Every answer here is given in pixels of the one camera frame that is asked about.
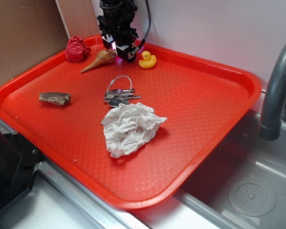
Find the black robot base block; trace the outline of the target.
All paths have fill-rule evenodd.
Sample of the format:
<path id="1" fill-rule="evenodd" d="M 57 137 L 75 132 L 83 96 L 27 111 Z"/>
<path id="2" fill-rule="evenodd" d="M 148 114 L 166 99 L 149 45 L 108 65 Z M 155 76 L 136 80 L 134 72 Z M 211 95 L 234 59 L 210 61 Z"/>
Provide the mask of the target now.
<path id="1" fill-rule="evenodd" d="M 41 152 L 20 133 L 0 131 L 0 213 L 31 192 Z"/>

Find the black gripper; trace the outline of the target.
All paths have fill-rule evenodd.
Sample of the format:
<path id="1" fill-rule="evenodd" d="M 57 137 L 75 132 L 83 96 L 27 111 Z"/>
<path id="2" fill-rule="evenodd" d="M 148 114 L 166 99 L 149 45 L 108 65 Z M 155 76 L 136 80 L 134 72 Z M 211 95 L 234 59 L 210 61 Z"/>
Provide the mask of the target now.
<path id="1" fill-rule="evenodd" d="M 118 57 L 127 62 L 134 62 L 138 38 L 136 29 L 131 27 L 137 7 L 133 0 L 101 0 L 99 3 L 103 15 L 99 15 L 99 30 L 106 49 L 114 49 Z"/>

